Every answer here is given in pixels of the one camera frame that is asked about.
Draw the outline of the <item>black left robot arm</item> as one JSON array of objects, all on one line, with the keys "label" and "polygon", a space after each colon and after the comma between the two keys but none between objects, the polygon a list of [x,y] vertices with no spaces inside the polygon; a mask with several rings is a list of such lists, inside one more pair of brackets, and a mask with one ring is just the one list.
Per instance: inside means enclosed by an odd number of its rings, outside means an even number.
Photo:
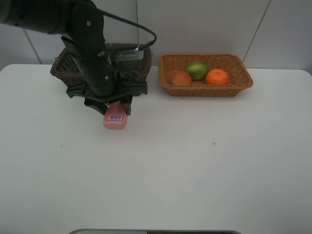
[{"label": "black left robot arm", "polygon": [[128,58],[154,44],[109,46],[103,35],[104,18],[134,22],[98,9],[90,0],[3,0],[2,24],[49,35],[59,34],[82,74],[83,81],[67,88],[69,97],[82,97],[85,105],[105,114],[109,105],[120,103],[131,114],[134,95],[146,94],[147,83],[131,70],[118,68],[117,58]]}]

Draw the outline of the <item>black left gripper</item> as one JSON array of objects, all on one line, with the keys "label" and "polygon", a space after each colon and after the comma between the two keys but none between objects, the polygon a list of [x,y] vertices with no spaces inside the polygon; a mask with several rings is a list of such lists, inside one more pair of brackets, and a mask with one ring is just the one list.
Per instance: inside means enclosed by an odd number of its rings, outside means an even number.
[{"label": "black left gripper", "polygon": [[[97,38],[88,37],[85,39],[74,40],[70,37],[62,36],[61,40],[65,45],[65,49],[68,49],[81,74],[83,74],[87,83],[91,85],[92,91],[95,94],[103,94],[103,80],[99,78],[100,68],[96,68],[96,73],[94,75],[88,72],[87,68],[90,64],[96,64],[96,57],[98,53],[105,49],[105,38],[103,36],[100,36]],[[139,45],[140,50],[148,47],[148,44]],[[108,109],[107,105],[119,101],[120,105],[125,110],[126,115],[130,116],[132,111],[132,100],[132,95],[123,97],[120,100],[114,100],[112,102],[98,102],[86,98],[84,101],[84,105],[86,107],[96,110],[97,112],[105,116]]]}]

